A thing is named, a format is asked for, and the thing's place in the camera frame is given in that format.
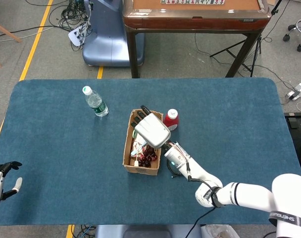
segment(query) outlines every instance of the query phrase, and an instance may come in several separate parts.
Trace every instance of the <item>tripod stand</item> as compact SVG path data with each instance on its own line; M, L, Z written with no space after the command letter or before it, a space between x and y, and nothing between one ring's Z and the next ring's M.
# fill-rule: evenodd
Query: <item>tripod stand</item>
M274 8L272 9L272 11L271 11L271 15L272 15L272 16L275 15L276 13L278 13L277 8L278 8L278 6L280 5L281 1L282 1L282 0L278 0L277 4L276 4L276 5L274 6ZM232 45L232 46L229 46L229 47L227 47L227 48L225 48L225 49L223 49L223 50L221 50L221 51L219 51L219 52L217 52L217 53L215 53L215 54L210 55L210 57L216 56L216 55L218 55L218 54L220 54L220 53L226 51L226 52L229 53L233 58L236 58L236 56L230 51L230 49L233 48L233 47L235 47L235 46L238 46L238 45L240 45L240 44L242 44L242 43L244 43L244 42L245 42L245 40L240 41L240 42L238 42L238 43L236 43L236 44L234 44L234 45ZM254 52L254 58L253 58L253 63L252 63L252 65L251 65L251 68L249 68L249 67L248 67L246 64L244 64L244 63L242 64L242 66L243 66L244 68L246 68L249 72L251 72L251 77L253 77L254 67L255 67L255 63L256 63L258 51L259 51L259 54L261 54L261 42L262 42L262 37L261 37L261 35L260 35L260 36L258 37L258 39L257 39L257 42L256 42L256 49L255 49L255 52Z

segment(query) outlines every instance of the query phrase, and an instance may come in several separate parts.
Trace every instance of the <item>bottle cap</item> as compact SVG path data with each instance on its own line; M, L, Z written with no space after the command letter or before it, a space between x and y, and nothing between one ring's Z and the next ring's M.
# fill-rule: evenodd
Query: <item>bottle cap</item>
M176 109L169 109L167 114L170 119L176 119L178 116L178 112Z
M82 92L88 96L88 95L92 94L92 89L89 86L84 86L82 89Z

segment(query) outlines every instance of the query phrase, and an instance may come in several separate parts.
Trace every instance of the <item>bottle label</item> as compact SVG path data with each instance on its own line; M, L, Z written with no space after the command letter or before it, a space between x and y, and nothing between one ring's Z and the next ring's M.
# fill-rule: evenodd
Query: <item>bottle label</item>
M177 124L171 125L168 127L169 130L174 130L177 128Z
M105 107L106 107L106 105L105 105L104 101L102 101L100 106L98 106L97 108L92 108L92 109L95 111L95 113L102 113L105 110Z

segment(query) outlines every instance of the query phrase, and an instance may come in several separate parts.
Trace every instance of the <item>water bottle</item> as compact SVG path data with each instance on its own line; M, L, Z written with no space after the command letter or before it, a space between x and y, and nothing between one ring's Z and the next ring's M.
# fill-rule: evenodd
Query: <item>water bottle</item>
M82 89L82 92L85 94L86 101L98 117L104 117L109 113L109 109L104 103L102 97L89 86L85 86Z

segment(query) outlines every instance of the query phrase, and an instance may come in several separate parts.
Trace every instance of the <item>bunch of grapes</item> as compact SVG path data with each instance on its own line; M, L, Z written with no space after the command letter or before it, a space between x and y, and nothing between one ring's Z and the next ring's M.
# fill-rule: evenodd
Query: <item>bunch of grapes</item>
M138 160L139 167L149 168L151 166L151 161L157 160L154 148L151 148L149 145L144 146L143 152L140 154Z

